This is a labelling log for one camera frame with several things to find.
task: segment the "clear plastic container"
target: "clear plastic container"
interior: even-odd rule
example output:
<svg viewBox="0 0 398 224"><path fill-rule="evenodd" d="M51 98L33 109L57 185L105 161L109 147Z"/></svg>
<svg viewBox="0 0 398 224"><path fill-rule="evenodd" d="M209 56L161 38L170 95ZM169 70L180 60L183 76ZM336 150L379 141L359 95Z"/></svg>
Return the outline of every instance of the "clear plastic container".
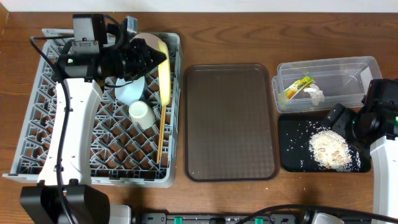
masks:
<svg viewBox="0 0 398 224"><path fill-rule="evenodd" d="M301 91L289 100L284 90L308 75L323 91L325 101L314 106L308 93ZM347 107L362 106L372 79L382 78L374 57L350 57L306 62L282 63L272 79L274 98L280 113L328 110L336 103Z"/></svg>

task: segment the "yellow snack wrapper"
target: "yellow snack wrapper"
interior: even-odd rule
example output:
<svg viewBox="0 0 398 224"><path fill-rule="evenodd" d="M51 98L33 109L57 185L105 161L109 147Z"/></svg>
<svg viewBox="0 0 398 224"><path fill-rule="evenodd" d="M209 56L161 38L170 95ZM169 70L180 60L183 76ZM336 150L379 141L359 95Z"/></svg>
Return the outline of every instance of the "yellow snack wrapper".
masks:
<svg viewBox="0 0 398 224"><path fill-rule="evenodd" d="M310 84L315 83L313 78L305 76L304 78L297 80L291 86L289 86L285 90L285 95L288 99L292 99L295 95L300 93L305 87L309 86Z"/></svg>

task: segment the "white wall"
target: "white wall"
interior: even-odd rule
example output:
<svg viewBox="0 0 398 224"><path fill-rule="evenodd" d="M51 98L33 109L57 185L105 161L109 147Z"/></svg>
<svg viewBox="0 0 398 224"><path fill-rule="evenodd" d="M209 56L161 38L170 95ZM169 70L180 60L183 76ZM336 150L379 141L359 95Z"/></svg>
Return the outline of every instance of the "white wall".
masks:
<svg viewBox="0 0 398 224"><path fill-rule="evenodd" d="M398 12L398 0L0 0L10 12Z"/></svg>

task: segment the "oat pile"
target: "oat pile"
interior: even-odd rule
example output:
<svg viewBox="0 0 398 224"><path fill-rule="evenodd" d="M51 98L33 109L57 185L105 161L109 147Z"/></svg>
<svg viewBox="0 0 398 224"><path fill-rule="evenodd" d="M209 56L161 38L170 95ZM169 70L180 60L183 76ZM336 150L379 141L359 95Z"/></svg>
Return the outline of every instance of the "oat pile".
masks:
<svg viewBox="0 0 398 224"><path fill-rule="evenodd" d="M320 131L310 139L310 151L315 161L327 169L351 169L352 159L345 139L334 131Z"/></svg>

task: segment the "wooden stick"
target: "wooden stick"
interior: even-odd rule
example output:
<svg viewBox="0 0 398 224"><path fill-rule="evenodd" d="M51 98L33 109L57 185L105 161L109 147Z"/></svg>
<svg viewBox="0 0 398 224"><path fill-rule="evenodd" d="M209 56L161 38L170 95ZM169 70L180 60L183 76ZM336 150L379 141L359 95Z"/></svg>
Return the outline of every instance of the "wooden stick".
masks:
<svg viewBox="0 0 398 224"><path fill-rule="evenodd" d="M160 158L162 157L164 126L165 126L165 122L166 122L166 107L167 107L167 105L162 106L162 113L160 115L159 143L158 143L158 146L157 146L157 161L156 161L156 164L159 164Z"/></svg>

